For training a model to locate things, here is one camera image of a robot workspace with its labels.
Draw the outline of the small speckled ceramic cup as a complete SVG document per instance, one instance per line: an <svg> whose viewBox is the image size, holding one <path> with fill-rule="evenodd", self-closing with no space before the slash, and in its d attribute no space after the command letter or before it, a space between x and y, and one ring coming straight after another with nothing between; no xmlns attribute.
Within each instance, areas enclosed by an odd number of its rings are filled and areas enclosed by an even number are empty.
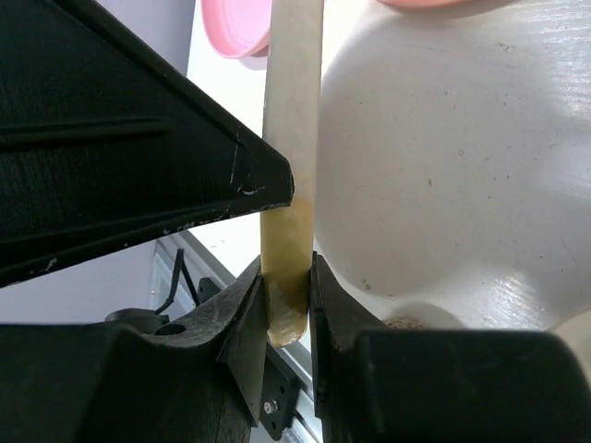
<svg viewBox="0 0 591 443"><path fill-rule="evenodd" d="M427 327L418 319L412 317L394 317L385 321L391 329L426 329Z"/></svg>

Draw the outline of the aluminium table edge rail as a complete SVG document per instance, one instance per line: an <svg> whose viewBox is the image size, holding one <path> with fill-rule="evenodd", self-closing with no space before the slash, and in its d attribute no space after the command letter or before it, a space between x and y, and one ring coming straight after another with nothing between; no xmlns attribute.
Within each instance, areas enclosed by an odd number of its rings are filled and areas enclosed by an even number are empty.
<svg viewBox="0 0 591 443"><path fill-rule="evenodd" d="M164 300L164 285L172 281L173 261L179 248L184 250L191 278L208 278L221 289L233 283L255 258L252 247L240 246L235 253L228 240L204 245L192 233L161 238L156 241L152 271L152 302L155 305ZM322 441L321 420L314 413L310 349L310 332L306 331L299 341L275 351L277 357L290 367L290 372L298 377L299 392L292 422L283 431L275 430L271 425L259 425L251 431L252 442L272 442L274 435L280 436L282 442Z"/></svg>

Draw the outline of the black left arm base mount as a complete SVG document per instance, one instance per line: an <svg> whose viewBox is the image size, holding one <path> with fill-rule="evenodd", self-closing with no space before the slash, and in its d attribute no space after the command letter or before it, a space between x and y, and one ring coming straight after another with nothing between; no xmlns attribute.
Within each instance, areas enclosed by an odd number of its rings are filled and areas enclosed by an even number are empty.
<svg viewBox="0 0 591 443"><path fill-rule="evenodd" d="M292 422L298 377L267 341L260 263L177 319L128 308L107 325L128 329L115 346L112 417L118 442L246 442L253 428Z"/></svg>

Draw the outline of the cream and yellow plate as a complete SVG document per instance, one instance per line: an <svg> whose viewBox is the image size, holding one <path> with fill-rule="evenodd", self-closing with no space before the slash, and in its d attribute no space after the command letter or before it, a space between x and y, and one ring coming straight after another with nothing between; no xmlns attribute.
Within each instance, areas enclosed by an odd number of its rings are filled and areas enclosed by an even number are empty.
<svg viewBox="0 0 591 443"><path fill-rule="evenodd" d="M306 332L312 267L324 4L275 1L271 9L262 135L289 162L288 206L260 215L260 261L268 339Z"/></svg>

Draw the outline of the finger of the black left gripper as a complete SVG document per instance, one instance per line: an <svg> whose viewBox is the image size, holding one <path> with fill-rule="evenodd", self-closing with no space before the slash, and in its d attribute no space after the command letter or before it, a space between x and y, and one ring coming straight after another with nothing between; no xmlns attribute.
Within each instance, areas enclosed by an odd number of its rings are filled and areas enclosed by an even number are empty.
<svg viewBox="0 0 591 443"><path fill-rule="evenodd" d="M289 172L99 3L2 3L3 286L287 206Z"/></svg>

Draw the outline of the solid pink plate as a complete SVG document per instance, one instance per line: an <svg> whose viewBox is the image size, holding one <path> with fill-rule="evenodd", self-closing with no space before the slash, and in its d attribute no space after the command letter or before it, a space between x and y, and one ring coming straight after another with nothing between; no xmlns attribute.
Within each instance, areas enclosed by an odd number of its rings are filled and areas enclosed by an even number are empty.
<svg viewBox="0 0 591 443"><path fill-rule="evenodd" d="M226 59L257 54L269 44L272 0L203 0L201 17L213 50Z"/></svg>

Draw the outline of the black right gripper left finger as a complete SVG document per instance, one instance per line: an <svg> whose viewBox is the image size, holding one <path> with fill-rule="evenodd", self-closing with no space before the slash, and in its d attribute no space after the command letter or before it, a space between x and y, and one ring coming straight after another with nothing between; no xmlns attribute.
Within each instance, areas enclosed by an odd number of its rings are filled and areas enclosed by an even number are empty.
<svg viewBox="0 0 591 443"><path fill-rule="evenodd" d="M266 347L260 263L152 334L122 322L4 325L5 442L246 442Z"/></svg>

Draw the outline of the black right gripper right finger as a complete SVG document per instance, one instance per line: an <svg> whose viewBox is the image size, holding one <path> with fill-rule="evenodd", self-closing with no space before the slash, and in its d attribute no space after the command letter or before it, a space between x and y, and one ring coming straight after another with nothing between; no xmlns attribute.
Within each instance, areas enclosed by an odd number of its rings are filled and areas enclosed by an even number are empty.
<svg viewBox="0 0 591 443"><path fill-rule="evenodd" d="M586 442L590 389L547 332L392 329L310 271L315 413L327 442Z"/></svg>

